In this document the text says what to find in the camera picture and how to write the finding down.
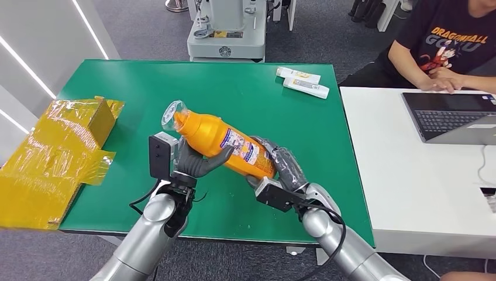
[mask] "bottle cap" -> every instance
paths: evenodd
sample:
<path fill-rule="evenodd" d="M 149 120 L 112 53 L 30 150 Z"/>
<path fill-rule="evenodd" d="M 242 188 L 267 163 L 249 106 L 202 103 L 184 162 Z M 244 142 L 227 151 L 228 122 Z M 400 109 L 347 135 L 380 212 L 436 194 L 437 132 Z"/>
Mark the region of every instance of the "bottle cap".
<path fill-rule="evenodd" d="M 162 116 L 162 128 L 166 131 L 177 131 L 181 129 L 189 115 L 190 111 L 183 101 L 173 101 Z"/>
<path fill-rule="evenodd" d="M 283 67 L 280 67 L 280 66 L 279 66 L 279 67 L 277 67 L 277 70 L 275 71 L 275 74 L 276 74 L 277 76 L 281 76 L 281 72 L 283 72 Z"/>

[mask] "man's hand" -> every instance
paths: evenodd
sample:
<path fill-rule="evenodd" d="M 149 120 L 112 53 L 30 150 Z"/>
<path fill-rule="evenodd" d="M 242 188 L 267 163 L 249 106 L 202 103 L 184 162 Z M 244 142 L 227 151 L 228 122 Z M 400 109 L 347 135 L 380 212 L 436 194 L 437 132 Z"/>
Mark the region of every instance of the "man's hand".
<path fill-rule="evenodd" d="M 422 91 L 448 91 L 450 94 L 453 94 L 455 90 L 461 89 L 462 84 L 459 80 L 455 78 L 431 77 L 423 80 L 421 83 L 419 83 L 416 86 Z"/>
<path fill-rule="evenodd" d="M 453 70 L 449 70 L 446 67 L 438 67 L 429 71 L 430 78 L 451 78 L 461 83 L 464 81 L 464 76 L 465 75 L 458 74 Z"/>

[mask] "black wire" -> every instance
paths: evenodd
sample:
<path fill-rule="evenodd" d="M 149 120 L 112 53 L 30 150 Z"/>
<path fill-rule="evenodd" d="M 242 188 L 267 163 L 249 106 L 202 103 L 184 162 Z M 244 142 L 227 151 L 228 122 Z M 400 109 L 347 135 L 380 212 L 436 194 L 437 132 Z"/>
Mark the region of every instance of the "black wire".
<path fill-rule="evenodd" d="M 155 185 L 150 189 L 150 191 L 148 191 L 145 195 L 143 195 L 143 197 L 139 198 L 138 200 L 136 201 L 133 201 L 131 203 L 129 203 L 129 206 L 135 210 L 138 214 L 142 215 L 143 212 L 138 209 L 138 207 L 136 207 L 135 205 L 138 204 L 138 203 L 141 203 L 143 202 L 143 200 L 145 200 L 146 198 L 148 198 L 148 196 L 150 196 L 153 191 L 157 188 L 157 186 L 159 186 L 159 183 L 160 183 L 160 180 L 157 180 L 157 182 L 155 183 Z"/>
<path fill-rule="evenodd" d="M 201 200 L 205 199 L 207 193 L 208 193 L 208 191 L 205 192 L 205 194 L 203 194 L 202 198 L 200 198 L 198 200 L 193 200 L 193 202 L 200 202 Z"/>
<path fill-rule="evenodd" d="M 345 242 L 345 238 L 346 238 L 346 224 L 345 224 L 345 221 L 343 220 L 343 218 L 338 213 L 336 213 L 335 211 L 333 211 L 329 208 L 326 208 L 324 206 L 314 205 L 314 204 L 306 204 L 306 203 L 300 203 L 298 206 L 299 207 L 307 207 L 307 208 L 318 208 L 318 209 L 324 210 L 327 212 L 327 214 L 331 217 L 331 219 L 333 221 L 337 220 L 336 223 L 343 226 L 343 231 L 341 232 L 341 238 L 339 239 L 339 244 L 337 245 L 334 252 L 332 252 L 332 254 L 329 255 L 329 259 L 326 260 L 326 262 L 323 265 L 316 268 L 314 271 L 308 273 L 307 275 L 305 275 L 302 278 L 299 278 L 297 280 L 297 281 L 303 281 L 303 280 L 307 280 L 308 278 L 312 277 L 313 275 L 316 275 L 317 273 L 321 272 L 326 267 L 326 265 L 328 265 L 334 259 L 334 257 L 337 255 L 337 253 L 339 253 L 339 251 L 343 247 L 343 243 Z"/>
<path fill-rule="evenodd" d="M 153 274 L 153 279 L 151 281 L 155 281 L 155 279 L 157 279 L 157 271 L 159 271 L 159 266 L 158 265 L 155 268 L 155 273 Z"/>
<path fill-rule="evenodd" d="M 277 3 L 277 5 L 276 5 L 276 6 L 272 7 L 272 9 L 268 10 L 267 14 L 269 14 L 270 12 L 272 12 L 274 9 L 279 8 L 279 6 L 281 6 L 281 2 L 282 2 L 282 1 L 283 1 L 283 0 L 279 0 L 279 3 Z"/>

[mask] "green table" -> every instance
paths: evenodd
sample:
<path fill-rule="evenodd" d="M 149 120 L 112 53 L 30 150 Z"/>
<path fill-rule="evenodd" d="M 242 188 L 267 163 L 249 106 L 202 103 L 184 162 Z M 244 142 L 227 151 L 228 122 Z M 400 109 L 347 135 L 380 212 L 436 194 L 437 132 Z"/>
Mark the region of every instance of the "green table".
<path fill-rule="evenodd" d="M 60 225 L 62 231 L 125 233 L 138 219 L 128 203 L 154 184 L 149 174 L 148 136 L 162 130 L 164 110 L 181 99 L 248 135 L 290 148 L 307 178 L 333 196 L 346 223 L 374 245 L 357 164 L 334 70 L 325 64 L 287 64 L 320 74 L 327 100 L 282 86 L 281 64 L 86 60 L 59 99 L 101 95 L 126 101 L 104 150 L 117 152 L 101 186 L 86 185 Z M 193 238 L 315 243 L 293 211 L 281 213 L 257 202 L 244 178 L 221 167 L 201 178 L 183 236 Z"/>

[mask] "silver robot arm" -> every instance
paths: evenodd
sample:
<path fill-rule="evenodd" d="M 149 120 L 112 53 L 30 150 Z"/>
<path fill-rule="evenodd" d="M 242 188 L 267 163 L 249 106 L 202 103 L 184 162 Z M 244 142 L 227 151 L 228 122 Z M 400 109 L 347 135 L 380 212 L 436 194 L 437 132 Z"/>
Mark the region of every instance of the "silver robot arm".
<path fill-rule="evenodd" d="M 292 206 L 300 214 L 307 233 L 322 249 L 333 257 L 341 272 L 351 281 L 407 281 L 409 280 L 386 262 L 353 229 L 346 227 L 345 240 L 338 249 L 343 226 L 320 208 L 302 207 L 305 203 L 318 204 L 340 215 L 340 210 L 329 193 L 316 183 L 300 187 L 297 193 L 284 190 L 279 181 L 264 178 L 255 189 L 257 200 L 288 211 Z"/>
<path fill-rule="evenodd" d="M 197 178 L 223 165 L 234 151 L 229 146 L 218 155 L 204 159 L 181 140 L 179 155 L 174 159 L 171 151 L 176 142 L 173 140 L 164 133 L 149 137 L 150 175 L 161 180 L 157 181 L 141 217 L 92 281 L 146 280 L 167 248 L 186 228 Z M 170 173 L 173 159 L 174 171 Z"/>
<path fill-rule="evenodd" d="M 164 231 L 175 207 L 171 195 L 153 196 L 110 260 L 91 280 L 146 280 L 177 236 L 169 237 Z"/>
<path fill-rule="evenodd" d="M 340 214 L 329 194 L 318 184 L 311 183 L 306 188 L 307 198 L 315 193 L 331 201 L 321 202 Z M 305 211 L 302 223 L 307 233 L 314 237 L 322 249 L 330 256 L 339 244 L 343 227 L 335 223 L 326 211 L 310 208 Z M 342 247 L 334 257 L 341 272 L 351 281 L 406 281 L 409 280 L 386 262 L 353 229 L 346 227 L 346 237 Z"/>
<path fill-rule="evenodd" d="M 307 181 L 290 150 L 267 139 L 252 138 L 267 149 L 279 174 L 278 180 L 265 177 L 258 181 L 252 176 L 246 177 L 254 188 L 257 201 L 283 212 L 294 208 L 307 233 L 333 258 L 349 280 L 409 280 L 350 227 L 346 227 L 346 235 L 340 245 L 343 234 L 341 212 L 329 193 L 322 186 Z"/>

